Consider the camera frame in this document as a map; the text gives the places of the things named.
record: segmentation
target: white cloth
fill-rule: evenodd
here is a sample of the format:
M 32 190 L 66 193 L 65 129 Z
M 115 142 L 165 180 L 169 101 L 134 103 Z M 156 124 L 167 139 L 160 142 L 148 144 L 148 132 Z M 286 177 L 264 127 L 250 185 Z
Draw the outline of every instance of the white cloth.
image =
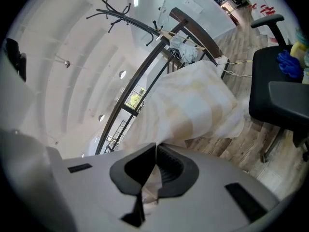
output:
M 215 65 L 199 61 L 160 80 L 119 149 L 151 142 L 185 147 L 197 137 L 237 137 L 243 126 L 242 108 Z
M 198 55 L 198 51 L 194 46 L 187 45 L 183 43 L 183 39 L 176 34 L 169 41 L 170 48 L 175 48 L 179 51 L 180 56 L 182 57 L 185 63 L 192 63 Z

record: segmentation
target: white ceiling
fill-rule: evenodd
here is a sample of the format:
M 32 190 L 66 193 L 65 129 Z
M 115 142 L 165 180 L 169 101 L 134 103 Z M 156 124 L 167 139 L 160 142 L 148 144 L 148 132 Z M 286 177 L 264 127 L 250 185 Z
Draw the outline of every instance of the white ceiling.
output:
M 109 2 L 121 11 L 133 3 Z M 20 129 L 64 158 L 81 156 L 102 131 L 116 95 L 145 59 L 131 26 L 121 22 L 107 33 L 111 16 L 85 19 L 96 8 L 105 9 L 101 0 L 30 0 L 8 33 L 27 55 L 26 84 L 35 94 Z M 68 68 L 63 59 L 71 62 Z M 127 71 L 122 80 L 121 70 Z M 100 114 L 106 115 L 102 122 Z

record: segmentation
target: black slot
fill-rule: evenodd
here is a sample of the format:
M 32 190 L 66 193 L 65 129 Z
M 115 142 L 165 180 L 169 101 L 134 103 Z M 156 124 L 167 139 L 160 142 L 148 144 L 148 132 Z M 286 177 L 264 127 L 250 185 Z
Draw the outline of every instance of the black slot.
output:
M 85 164 L 82 164 L 82 165 L 69 167 L 68 170 L 69 170 L 70 173 L 75 173 L 75 172 L 82 171 L 82 170 L 85 170 L 85 169 L 88 169 L 88 168 L 92 168 L 92 166 L 89 163 L 85 163 Z
M 258 220 L 267 213 L 267 210 L 239 183 L 228 184 L 225 188 L 250 222 Z

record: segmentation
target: office chair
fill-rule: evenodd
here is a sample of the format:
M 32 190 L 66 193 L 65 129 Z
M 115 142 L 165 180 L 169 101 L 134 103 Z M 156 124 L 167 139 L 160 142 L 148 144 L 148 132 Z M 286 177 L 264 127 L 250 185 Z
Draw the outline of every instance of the office chair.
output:
M 291 51 L 292 45 L 286 45 L 276 25 L 284 18 L 280 14 L 255 20 L 251 28 L 269 26 L 279 46 L 260 49 L 254 53 L 252 84 L 249 101 L 251 117 L 280 127 L 271 146 L 260 151 L 260 160 L 268 161 L 269 154 L 282 138 L 285 129 L 293 131 L 293 143 L 300 147 L 305 143 L 308 150 L 309 138 L 309 85 L 302 84 L 302 78 L 293 79 L 279 68 L 277 56 L 283 50 Z M 303 154 L 308 160 L 308 152 Z

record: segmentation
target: blue glove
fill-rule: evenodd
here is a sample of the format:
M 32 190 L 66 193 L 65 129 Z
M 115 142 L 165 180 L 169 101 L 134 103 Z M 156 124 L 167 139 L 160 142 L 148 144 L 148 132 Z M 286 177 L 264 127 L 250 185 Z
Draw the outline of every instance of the blue glove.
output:
M 300 67 L 299 60 L 290 55 L 287 50 L 279 53 L 277 60 L 280 70 L 291 78 L 300 78 L 303 76 L 303 69 Z

